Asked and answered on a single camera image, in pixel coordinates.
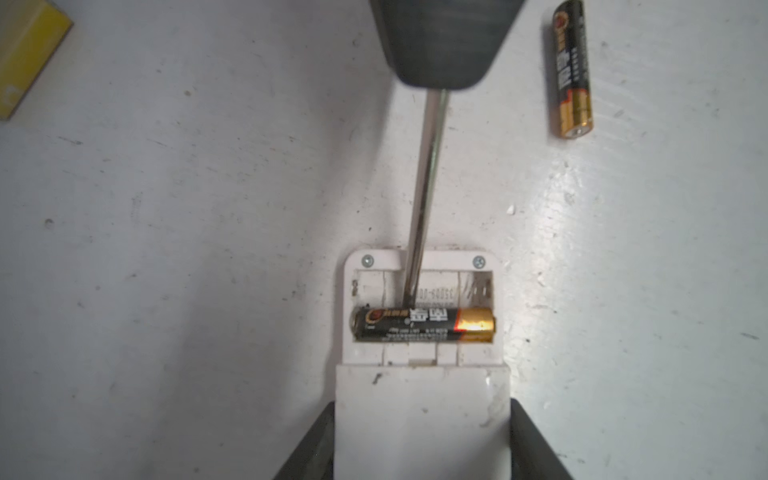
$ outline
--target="black and gold battery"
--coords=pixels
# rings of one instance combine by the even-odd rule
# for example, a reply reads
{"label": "black and gold battery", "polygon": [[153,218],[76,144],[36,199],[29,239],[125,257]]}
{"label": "black and gold battery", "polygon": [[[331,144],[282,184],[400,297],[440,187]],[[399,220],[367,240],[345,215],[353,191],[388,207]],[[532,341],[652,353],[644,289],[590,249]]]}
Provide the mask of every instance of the black and gold battery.
{"label": "black and gold battery", "polygon": [[361,309],[352,330],[359,342],[492,342],[488,308]]}
{"label": "black and gold battery", "polygon": [[557,46],[560,133],[564,138],[576,138],[593,127],[584,2],[563,2],[554,11],[552,28]]}

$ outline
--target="scratched white surface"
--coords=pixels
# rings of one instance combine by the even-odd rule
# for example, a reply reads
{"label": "scratched white surface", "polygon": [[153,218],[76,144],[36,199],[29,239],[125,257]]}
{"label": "scratched white surface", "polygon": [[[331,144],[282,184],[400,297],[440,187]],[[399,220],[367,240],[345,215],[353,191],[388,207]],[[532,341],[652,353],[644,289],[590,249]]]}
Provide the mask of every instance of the scratched white surface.
{"label": "scratched white surface", "polygon": [[[0,478],[271,478],[343,259],[407,241],[424,94],[367,2],[58,4],[0,125]],[[590,0],[570,142],[554,7],[452,98],[429,246],[505,263],[511,394],[575,478],[766,478],[768,3]]]}

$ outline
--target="white plastic device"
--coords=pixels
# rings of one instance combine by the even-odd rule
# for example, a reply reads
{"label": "white plastic device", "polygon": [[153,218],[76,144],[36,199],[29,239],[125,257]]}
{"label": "white plastic device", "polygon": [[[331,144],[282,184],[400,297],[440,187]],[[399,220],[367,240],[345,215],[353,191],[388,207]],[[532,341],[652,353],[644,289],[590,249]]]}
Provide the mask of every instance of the white plastic device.
{"label": "white plastic device", "polygon": [[[334,477],[507,480],[509,368],[500,316],[493,343],[355,341],[356,308],[402,301],[405,257],[400,250],[358,250],[344,266]],[[416,305],[498,312],[498,278],[499,263],[485,252],[425,251]]]}

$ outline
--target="yellow box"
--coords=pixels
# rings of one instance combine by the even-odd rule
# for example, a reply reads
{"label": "yellow box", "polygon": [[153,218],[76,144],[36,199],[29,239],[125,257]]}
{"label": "yellow box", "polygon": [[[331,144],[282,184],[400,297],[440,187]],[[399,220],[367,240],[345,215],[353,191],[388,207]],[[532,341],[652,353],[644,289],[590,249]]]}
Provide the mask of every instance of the yellow box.
{"label": "yellow box", "polygon": [[0,0],[0,120],[11,116],[71,26],[45,0]]}

